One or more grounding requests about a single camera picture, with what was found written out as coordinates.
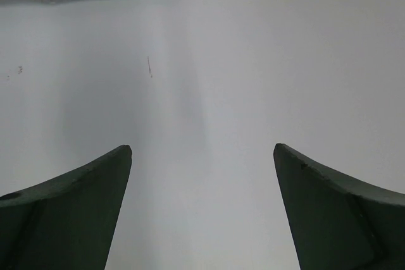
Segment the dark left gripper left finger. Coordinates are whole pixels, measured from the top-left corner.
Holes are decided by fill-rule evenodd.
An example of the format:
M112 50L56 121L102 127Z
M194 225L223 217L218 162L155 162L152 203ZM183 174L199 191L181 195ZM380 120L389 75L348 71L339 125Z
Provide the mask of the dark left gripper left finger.
M132 165L121 145L1 196L1 269L104 269Z

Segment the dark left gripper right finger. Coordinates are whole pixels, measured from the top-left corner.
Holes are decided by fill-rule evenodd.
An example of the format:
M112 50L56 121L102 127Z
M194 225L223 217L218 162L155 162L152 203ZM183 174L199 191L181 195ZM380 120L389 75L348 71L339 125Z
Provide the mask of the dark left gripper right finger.
M285 144L273 157L301 269L404 269L404 194Z

